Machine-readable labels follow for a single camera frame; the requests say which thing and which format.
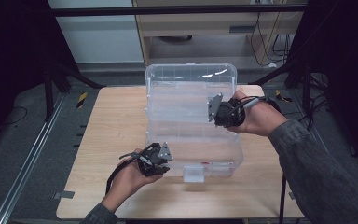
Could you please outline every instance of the person's left hand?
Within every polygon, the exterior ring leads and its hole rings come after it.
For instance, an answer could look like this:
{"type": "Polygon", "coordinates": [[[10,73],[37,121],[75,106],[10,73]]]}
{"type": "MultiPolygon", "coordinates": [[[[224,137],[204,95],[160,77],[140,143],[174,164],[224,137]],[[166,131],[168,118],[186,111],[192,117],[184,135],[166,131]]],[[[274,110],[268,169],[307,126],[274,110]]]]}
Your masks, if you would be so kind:
{"type": "Polygon", "coordinates": [[[161,179],[162,175],[144,176],[139,170],[137,161],[128,164],[115,176],[109,192],[105,195],[102,205],[112,212],[116,210],[142,186],[154,183],[161,179]]]}

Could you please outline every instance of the gray sleeve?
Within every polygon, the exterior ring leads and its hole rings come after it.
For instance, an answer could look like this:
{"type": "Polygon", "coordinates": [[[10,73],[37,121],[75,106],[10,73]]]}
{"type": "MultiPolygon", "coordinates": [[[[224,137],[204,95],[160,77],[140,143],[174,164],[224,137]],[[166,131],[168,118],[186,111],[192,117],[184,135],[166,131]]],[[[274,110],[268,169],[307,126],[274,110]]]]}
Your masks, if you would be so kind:
{"type": "Polygon", "coordinates": [[[117,220],[118,218],[113,212],[98,203],[80,224],[115,224],[117,220]]]}
{"type": "Polygon", "coordinates": [[[269,136],[296,203],[312,223],[358,223],[358,184],[296,120],[269,136]]]}

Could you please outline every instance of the metal rail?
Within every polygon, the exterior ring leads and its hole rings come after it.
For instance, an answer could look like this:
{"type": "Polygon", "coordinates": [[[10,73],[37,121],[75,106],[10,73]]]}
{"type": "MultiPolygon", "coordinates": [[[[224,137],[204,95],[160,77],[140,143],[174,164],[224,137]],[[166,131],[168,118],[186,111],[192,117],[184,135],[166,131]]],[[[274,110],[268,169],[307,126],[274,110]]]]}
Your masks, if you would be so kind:
{"type": "Polygon", "coordinates": [[[21,170],[16,177],[16,180],[11,186],[5,200],[2,202],[0,206],[0,224],[7,223],[17,200],[20,198],[21,192],[28,180],[28,177],[34,169],[37,158],[39,157],[39,154],[48,139],[48,135],[50,134],[58,115],[60,114],[65,96],[66,94],[63,93],[59,95],[56,105],[54,106],[56,108],[54,113],[52,114],[50,120],[46,121],[43,125],[42,130],[37,136],[34,145],[28,154],[27,159],[25,160],[25,163],[22,165],[21,170]]]}

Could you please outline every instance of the clear plastic storage bin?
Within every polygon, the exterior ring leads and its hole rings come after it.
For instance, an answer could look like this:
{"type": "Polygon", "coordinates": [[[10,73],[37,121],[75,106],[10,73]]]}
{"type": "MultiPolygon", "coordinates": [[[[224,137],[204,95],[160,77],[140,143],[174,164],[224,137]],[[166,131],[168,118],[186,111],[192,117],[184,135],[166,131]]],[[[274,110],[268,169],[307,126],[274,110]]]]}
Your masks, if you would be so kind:
{"type": "Polygon", "coordinates": [[[242,163],[239,137],[208,120],[208,102],[219,93],[228,101],[236,90],[231,64],[153,64],[146,69],[146,144],[167,142],[173,161],[166,175],[185,182],[230,176],[242,163]]]}

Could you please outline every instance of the white wall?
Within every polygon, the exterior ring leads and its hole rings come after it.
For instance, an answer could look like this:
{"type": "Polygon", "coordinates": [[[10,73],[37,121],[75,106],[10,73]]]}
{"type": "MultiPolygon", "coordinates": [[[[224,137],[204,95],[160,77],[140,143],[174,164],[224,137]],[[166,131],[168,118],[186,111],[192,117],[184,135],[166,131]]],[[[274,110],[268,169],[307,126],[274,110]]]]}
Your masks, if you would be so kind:
{"type": "MultiPolygon", "coordinates": [[[[48,0],[52,8],[132,7],[131,0],[48,0]]],[[[77,63],[142,63],[134,16],[57,18],[77,63]]]]}

